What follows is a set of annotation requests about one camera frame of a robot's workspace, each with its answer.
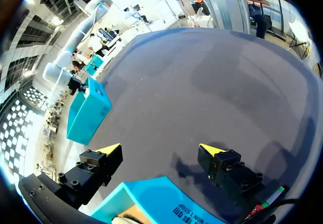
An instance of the gray tabletop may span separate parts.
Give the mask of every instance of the gray tabletop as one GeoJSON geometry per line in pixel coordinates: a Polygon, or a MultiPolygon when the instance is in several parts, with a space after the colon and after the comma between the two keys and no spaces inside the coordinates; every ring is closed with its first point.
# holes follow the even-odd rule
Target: gray tabletop
{"type": "Polygon", "coordinates": [[[200,143],[235,149],[265,183],[277,178],[292,186],[289,197],[300,195],[316,165],[321,81],[263,39],[205,28],[139,35],[101,83],[113,109],[89,147],[121,143],[124,155],[100,189],[103,197],[120,182],[166,175],[207,211],[232,221],[240,210],[199,166],[200,143]]]}

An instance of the chair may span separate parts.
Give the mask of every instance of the chair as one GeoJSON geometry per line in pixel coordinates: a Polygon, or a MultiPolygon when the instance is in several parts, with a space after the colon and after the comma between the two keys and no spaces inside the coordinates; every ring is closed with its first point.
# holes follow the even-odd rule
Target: chair
{"type": "Polygon", "coordinates": [[[293,23],[291,22],[288,22],[292,32],[293,32],[293,39],[292,39],[292,42],[291,44],[289,45],[290,48],[292,47],[299,47],[299,46],[305,46],[305,49],[304,49],[304,54],[302,57],[307,57],[308,56],[308,53],[309,53],[309,47],[312,43],[312,40],[309,38],[308,36],[308,31],[307,29],[305,28],[305,26],[303,26],[303,24],[298,21],[298,20],[295,20],[293,23]]]}

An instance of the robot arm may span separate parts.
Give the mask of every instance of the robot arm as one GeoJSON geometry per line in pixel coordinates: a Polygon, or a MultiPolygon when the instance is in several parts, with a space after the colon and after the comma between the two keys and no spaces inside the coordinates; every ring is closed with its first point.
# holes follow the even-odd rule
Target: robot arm
{"type": "Polygon", "coordinates": [[[73,31],[66,45],[59,52],[54,62],[48,63],[43,72],[43,78],[59,86],[68,85],[74,94],[77,89],[81,90],[82,82],[66,71],[64,67],[72,62],[72,52],[84,39],[93,25],[108,11],[103,5],[107,0],[91,0],[85,10],[91,14],[73,31]]]}

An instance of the cyan plastic block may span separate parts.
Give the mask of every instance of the cyan plastic block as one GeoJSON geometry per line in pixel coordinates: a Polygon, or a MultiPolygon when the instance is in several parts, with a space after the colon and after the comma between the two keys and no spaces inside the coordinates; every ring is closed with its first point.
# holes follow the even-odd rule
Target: cyan plastic block
{"type": "Polygon", "coordinates": [[[91,59],[91,61],[86,65],[85,67],[85,71],[89,74],[89,75],[94,75],[96,69],[94,69],[95,67],[99,68],[103,63],[103,60],[97,56],[94,55],[93,58],[91,59]]]}
{"type": "Polygon", "coordinates": [[[88,145],[112,104],[100,83],[89,77],[85,84],[89,95],[85,98],[84,92],[77,93],[70,107],[67,138],[88,145]]]}
{"type": "Polygon", "coordinates": [[[111,223],[113,217],[134,204],[152,223],[225,223],[196,204],[167,177],[119,184],[91,217],[111,223]]]}

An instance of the screw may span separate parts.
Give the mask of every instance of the screw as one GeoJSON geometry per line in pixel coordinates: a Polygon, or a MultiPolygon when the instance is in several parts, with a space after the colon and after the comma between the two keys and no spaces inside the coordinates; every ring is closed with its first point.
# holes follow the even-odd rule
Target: screw
{"type": "Polygon", "coordinates": [[[73,180],[71,182],[71,184],[72,184],[74,189],[77,189],[79,187],[79,185],[80,185],[80,182],[78,180],[73,180]]]}
{"type": "Polygon", "coordinates": [[[65,177],[65,174],[64,174],[64,173],[59,173],[59,174],[58,174],[58,177],[59,177],[59,181],[63,181],[63,180],[65,180],[65,179],[66,179],[66,177],[65,177]]]}
{"type": "Polygon", "coordinates": [[[246,180],[243,180],[242,182],[241,182],[241,187],[247,187],[249,185],[249,182],[248,181],[246,181],[246,180]]]}
{"type": "Polygon", "coordinates": [[[257,173],[256,176],[257,176],[257,178],[262,179],[263,174],[262,173],[257,173]]]}
{"type": "Polygon", "coordinates": [[[227,166],[227,167],[226,167],[226,171],[227,171],[227,172],[230,172],[232,169],[233,169],[233,168],[232,168],[232,166],[227,166]]]}
{"type": "Polygon", "coordinates": [[[89,170],[90,172],[92,172],[92,171],[94,170],[94,166],[93,166],[93,165],[89,165],[89,166],[87,167],[87,170],[89,170]]]}

